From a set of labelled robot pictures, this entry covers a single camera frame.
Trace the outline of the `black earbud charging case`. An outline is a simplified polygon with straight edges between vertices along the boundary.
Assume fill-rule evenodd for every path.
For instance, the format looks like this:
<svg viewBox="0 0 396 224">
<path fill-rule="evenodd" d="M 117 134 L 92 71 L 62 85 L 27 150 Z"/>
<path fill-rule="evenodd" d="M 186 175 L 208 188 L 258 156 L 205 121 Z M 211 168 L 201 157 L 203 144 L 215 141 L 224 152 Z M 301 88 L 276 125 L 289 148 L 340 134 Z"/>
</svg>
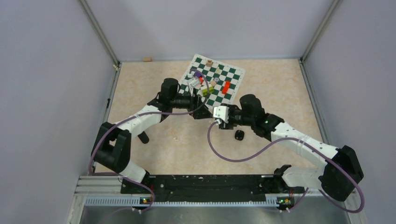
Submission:
<svg viewBox="0 0 396 224">
<path fill-rule="evenodd" d="M 245 137 L 245 132 L 242 130 L 237 130 L 234 134 L 234 138 L 236 140 L 242 141 Z"/>
</svg>

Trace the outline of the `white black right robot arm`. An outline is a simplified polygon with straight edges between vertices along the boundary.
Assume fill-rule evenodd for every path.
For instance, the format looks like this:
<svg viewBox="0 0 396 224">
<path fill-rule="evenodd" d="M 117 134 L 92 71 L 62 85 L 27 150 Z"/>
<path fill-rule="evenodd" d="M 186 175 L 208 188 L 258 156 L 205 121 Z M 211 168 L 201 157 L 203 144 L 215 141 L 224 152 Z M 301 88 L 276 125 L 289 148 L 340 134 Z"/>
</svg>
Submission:
<svg viewBox="0 0 396 224">
<path fill-rule="evenodd" d="M 221 104 L 213 112 L 220 129 L 248 126 L 257 136 L 288 148 L 314 165 L 313 168 L 287 166 L 274 179 L 277 191 L 305 187 L 320 190 L 343 202 L 358 190 L 364 174 L 351 147 L 331 146 L 298 131 L 279 116 L 266 112 L 255 95 L 241 97 L 239 106 Z"/>
</svg>

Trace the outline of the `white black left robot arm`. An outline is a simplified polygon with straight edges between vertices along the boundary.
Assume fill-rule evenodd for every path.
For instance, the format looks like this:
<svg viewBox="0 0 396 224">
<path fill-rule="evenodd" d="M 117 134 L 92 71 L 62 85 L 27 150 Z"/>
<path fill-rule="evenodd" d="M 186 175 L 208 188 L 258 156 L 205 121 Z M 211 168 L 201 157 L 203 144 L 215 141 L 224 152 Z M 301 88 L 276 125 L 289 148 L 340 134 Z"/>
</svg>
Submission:
<svg viewBox="0 0 396 224">
<path fill-rule="evenodd" d="M 146 192 L 150 186 L 149 173 L 130 159 L 132 138 L 139 137 L 147 142 L 145 130 L 161 123 L 170 115 L 174 116 L 173 109 L 184 109 L 184 114 L 191 115 L 194 119 L 212 117 L 196 90 L 192 93 L 179 93 L 178 88 L 176 79 L 166 78 L 157 96 L 139 112 L 116 124 L 103 123 L 95 140 L 89 165 L 96 162 L 132 180 L 132 187 L 137 192 Z"/>
</svg>

